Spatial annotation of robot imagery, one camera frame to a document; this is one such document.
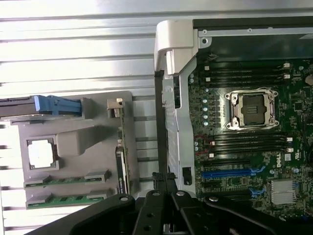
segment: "cpu socket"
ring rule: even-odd
[[[229,100],[231,121],[229,130],[264,130],[279,125],[275,119],[275,97],[278,92],[266,88],[233,91],[225,94]]]

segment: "blue pcie slot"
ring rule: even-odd
[[[224,178],[224,177],[235,177],[235,176],[249,176],[255,175],[256,173],[262,172],[265,166],[261,169],[233,169],[233,170],[213,170],[202,173],[203,178]]]

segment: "metal grille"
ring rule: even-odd
[[[158,170],[153,81],[157,23],[312,15],[311,8],[311,0],[2,0],[0,98],[133,92],[141,186],[149,189],[151,172]],[[11,147],[0,150],[6,235],[24,234],[82,208],[25,210],[17,134],[15,126],[0,129],[0,145]]]

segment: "mounting hole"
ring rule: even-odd
[[[120,199],[119,200],[121,200],[121,201],[127,201],[128,200],[128,198],[127,197],[120,197]]]
[[[143,227],[143,230],[144,231],[151,231],[151,226],[150,225],[147,225],[147,226],[145,226],[145,227]]]

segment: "motherboard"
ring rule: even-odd
[[[214,62],[189,75],[196,195],[313,216],[313,60]]]

